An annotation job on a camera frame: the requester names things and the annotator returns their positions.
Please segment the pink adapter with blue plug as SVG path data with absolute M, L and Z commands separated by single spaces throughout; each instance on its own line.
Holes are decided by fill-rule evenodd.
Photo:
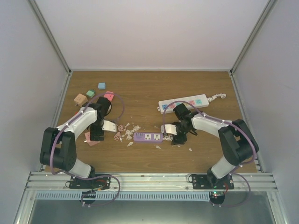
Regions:
M 90 139 L 90 132 L 85 133 L 85 140 L 84 143 L 87 143 L 89 146 L 94 146 L 100 143 L 100 141 L 93 141 Z

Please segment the white power strip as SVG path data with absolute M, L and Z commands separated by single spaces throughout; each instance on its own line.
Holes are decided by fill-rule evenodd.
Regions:
M 163 114 L 165 113 L 172 113 L 173 109 L 178 106 L 179 104 L 184 104 L 187 109 L 192 109 L 192 107 L 187 104 L 192 104 L 196 108 L 202 108 L 202 107 L 208 107 L 209 102 L 205 94 L 201 95 L 194 95 L 189 97 L 183 97 L 183 98 L 174 98 L 174 99 L 168 99 L 168 100 L 162 100 L 158 102 L 157 110 Z

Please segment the beige dragon socket cube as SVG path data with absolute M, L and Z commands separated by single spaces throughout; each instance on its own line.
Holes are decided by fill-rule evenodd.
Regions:
M 88 99 L 85 95 L 83 94 L 78 94 L 75 98 L 74 98 L 74 103 L 77 105 L 77 106 L 80 106 L 82 107 L 85 103 L 88 102 Z

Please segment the pink charger plug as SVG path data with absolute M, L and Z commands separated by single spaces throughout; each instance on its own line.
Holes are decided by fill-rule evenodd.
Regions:
M 114 93 L 110 91 L 106 91 L 104 94 L 104 97 L 107 98 L 110 102 L 112 102 L 114 98 Z

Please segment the green charger plug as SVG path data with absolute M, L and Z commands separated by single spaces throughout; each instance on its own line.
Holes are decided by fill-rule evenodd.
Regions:
M 86 96 L 88 96 L 89 98 L 93 98 L 95 96 L 95 93 L 95 90 L 88 90 Z

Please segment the purple adapter cube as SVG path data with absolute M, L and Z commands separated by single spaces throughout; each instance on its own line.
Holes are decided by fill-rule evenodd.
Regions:
M 135 142 L 160 143 L 163 141 L 163 135 L 161 133 L 136 132 L 133 135 L 133 140 Z

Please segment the blue charger plug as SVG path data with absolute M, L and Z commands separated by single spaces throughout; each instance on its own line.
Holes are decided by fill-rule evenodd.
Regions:
M 106 89 L 106 83 L 98 83 L 98 89 L 99 90 L 105 90 Z

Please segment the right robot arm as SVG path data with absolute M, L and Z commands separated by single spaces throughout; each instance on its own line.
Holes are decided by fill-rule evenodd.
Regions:
M 179 120 L 171 124 L 174 127 L 173 145 L 185 144 L 187 134 L 197 135 L 197 131 L 204 131 L 220 141 L 223 156 L 206 173 L 210 188 L 219 188 L 239 166 L 249 163 L 248 159 L 256 158 L 259 146 L 242 119 L 220 120 L 203 112 L 192 112 L 182 103 L 173 111 Z

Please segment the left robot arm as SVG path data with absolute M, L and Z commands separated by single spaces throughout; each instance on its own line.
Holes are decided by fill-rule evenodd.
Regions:
M 86 129 L 90 129 L 90 140 L 104 139 L 104 118 L 111 110 L 111 102 L 99 97 L 96 103 L 85 103 L 71 119 L 64 124 L 48 127 L 43 134 L 40 163 L 80 177 L 80 183 L 87 189 L 96 184 L 91 174 L 92 166 L 77 158 L 76 140 Z

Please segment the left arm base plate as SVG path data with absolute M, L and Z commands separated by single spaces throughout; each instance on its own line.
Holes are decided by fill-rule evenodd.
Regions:
M 110 188 L 111 175 L 95 174 L 89 178 L 96 177 L 96 179 L 86 180 L 77 177 L 71 177 L 65 183 L 65 187 L 69 189 L 90 189 L 90 190 L 104 190 Z

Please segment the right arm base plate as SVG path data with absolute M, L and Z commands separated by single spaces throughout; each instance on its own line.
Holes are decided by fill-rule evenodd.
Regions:
M 193 189 L 234 189 L 234 182 L 231 176 L 226 175 L 221 179 L 211 177 L 208 174 L 190 174 L 187 178 Z

